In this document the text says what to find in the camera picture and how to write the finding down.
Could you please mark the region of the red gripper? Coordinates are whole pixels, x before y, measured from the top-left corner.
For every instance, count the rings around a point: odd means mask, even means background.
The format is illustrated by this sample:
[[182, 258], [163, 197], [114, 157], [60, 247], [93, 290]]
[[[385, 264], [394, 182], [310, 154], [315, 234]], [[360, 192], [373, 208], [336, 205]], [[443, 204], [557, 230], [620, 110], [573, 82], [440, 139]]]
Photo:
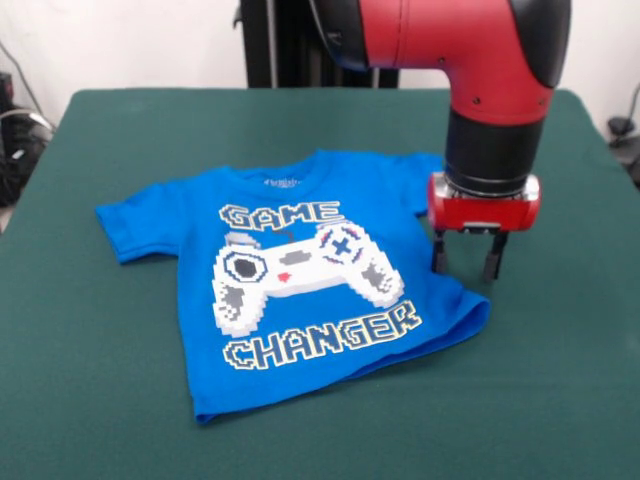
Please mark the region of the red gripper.
[[427, 216], [434, 229], [431, 270], [443, 274], [447, 268], [445, 231], [497, 230], [486, 256], [483, 280], [499, 278], [504, 249], [513, 231], [529, 230], [539, 213], [541, 186], [529, 175], [524, 189], [515, 196], [478, 197], [456, 190], [443, 173], [433, 174], [428, 183]]

